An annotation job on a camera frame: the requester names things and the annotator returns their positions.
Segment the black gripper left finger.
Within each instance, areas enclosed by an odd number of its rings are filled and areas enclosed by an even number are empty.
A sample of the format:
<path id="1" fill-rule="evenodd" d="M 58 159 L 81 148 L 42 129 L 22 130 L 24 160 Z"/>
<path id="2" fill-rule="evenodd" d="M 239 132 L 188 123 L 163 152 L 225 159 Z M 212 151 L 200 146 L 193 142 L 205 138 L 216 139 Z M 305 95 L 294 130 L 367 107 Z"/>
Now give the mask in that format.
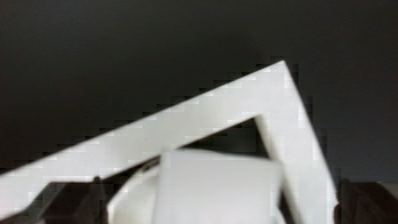
<path id="1" fill-rule="evenodd" d="M 42 193 L 38 224 L 108 224 L 106 194 L 99 179 L 51 182 Z"/>

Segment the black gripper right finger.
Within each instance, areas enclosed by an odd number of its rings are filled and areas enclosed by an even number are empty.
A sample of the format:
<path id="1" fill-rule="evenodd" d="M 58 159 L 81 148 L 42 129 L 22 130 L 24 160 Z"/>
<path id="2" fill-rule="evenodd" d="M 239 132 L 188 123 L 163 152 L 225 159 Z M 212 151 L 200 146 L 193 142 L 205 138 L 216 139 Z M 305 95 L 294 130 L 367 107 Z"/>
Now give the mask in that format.
<path id="1" fill-rule="evenodd" d="M 398 183 L 340 180 L 333 223 L 398 224 Z"/>

